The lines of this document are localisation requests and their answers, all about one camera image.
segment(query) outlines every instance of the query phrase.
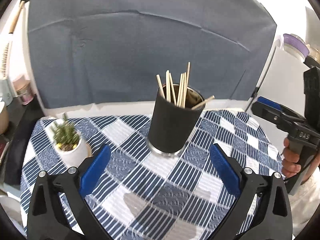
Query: hand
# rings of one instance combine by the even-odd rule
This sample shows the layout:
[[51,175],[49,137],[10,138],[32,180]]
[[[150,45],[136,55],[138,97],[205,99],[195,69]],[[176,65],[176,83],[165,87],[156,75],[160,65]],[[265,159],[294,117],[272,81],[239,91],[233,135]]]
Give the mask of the hand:
[[[284,159],[282,161],[282,173],[287,178],[290,178],[294,175],[296,175],[298,172],[301,171],[301,165],[296,164],[299,161],[299,154],[289,150],[289,143],[290,141],[286,138],[284,139],[284,149],[283,149],[283,156]],[[305,182],[310,178],[310,176],[313,174],[313,172],[316,170],[316,168],[320,164],[320,154],[317,155],[317,157],[313,160],[313,162],[310,165],[310,168],[308,169],[307,173],[303,177],[302,182]]]

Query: potted plant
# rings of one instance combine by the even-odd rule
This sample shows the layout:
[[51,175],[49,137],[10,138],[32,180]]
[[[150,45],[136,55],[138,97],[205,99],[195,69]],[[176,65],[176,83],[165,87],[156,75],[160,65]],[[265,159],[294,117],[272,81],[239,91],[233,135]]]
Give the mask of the potted plant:
[[84,138],[76,131],[73,123],[63,114],[60,123],[54,121],[50,127],[53,132],[54,148],[67,167],[79,167],[88,157],[88,148]]

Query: wooden brush handle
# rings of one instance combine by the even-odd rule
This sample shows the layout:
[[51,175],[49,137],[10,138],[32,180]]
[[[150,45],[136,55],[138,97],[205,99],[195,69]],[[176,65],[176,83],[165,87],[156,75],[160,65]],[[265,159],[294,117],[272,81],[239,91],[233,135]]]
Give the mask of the wooden brush handle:
[[21,1],[20,2],[19,10],[17,11],[17,14],[15,15],[15,17],[14,17],[14,19],[12,21],[9,33],[13,33],[14,32],[14,29],[16,28],[16,25],[17,25],[17,22],[18,22],[18,19],[19,19],[19,15],[20,15],[21,9],[22,9],[24,4],[25,4],[25,1]]

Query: tablecloth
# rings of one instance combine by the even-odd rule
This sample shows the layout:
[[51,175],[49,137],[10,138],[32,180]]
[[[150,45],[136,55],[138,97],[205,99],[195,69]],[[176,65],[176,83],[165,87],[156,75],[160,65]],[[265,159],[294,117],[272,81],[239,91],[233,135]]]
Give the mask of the tablecloth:
[[[85,197],[103,227],[114,239],[206,239],[228,212],[230,195],[209,158],[218,143],[242,167],[271,175],[281,170],[281,157],[260,125],[247,113],[204,111],[180,157],[165,158],[149,150],[146,135],[151,116],[102,116],[70,119],[92,152],[107,143],[112,150],[92,194]],[[52,147],[50,124],[39,120],[33,130],[21,176],[21,212],[25,230],[29,202],[37,175],[66,171]],[[60,199],[70,226],[81,232],[65,194]],[[253,218],[252,202],[240,232]]]

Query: brush bristles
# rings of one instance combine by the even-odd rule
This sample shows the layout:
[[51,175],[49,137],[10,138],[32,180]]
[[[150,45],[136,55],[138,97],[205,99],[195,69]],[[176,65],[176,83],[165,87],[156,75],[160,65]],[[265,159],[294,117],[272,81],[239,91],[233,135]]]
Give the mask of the brush bristles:
[[7,77],[7,61],[8,61],[8,52],[9,52],[9,45],[8,42],[7,45],[4,47],[4,51],[2,54],[2,61],[1,61],[1,77],[2,79],[5,79]]

